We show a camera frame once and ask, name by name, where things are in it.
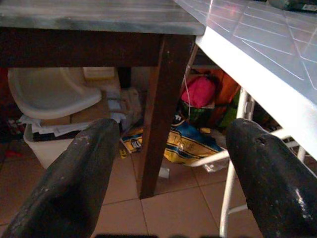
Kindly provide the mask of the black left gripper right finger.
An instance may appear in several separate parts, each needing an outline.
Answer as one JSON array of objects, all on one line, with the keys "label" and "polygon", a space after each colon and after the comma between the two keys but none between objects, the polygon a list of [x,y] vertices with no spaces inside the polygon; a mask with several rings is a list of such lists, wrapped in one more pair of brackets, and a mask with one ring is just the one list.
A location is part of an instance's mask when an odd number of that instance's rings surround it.
[{"label": "black left gripper right finger", "polygon": [[317,236],[317,177],[278,137],[236,119],[226,146],[249,210],[265,238]]}]

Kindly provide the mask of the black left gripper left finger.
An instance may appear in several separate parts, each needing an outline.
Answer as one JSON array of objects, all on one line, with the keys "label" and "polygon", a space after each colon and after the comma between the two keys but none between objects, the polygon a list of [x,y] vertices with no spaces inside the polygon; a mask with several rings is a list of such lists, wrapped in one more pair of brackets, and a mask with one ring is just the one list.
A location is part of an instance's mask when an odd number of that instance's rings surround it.
[{"label": "black left gripper left finger", "polygon": [[9,223],[4,238],[89,238],[106,195],[120,133],[100,119],[78,133]]}]

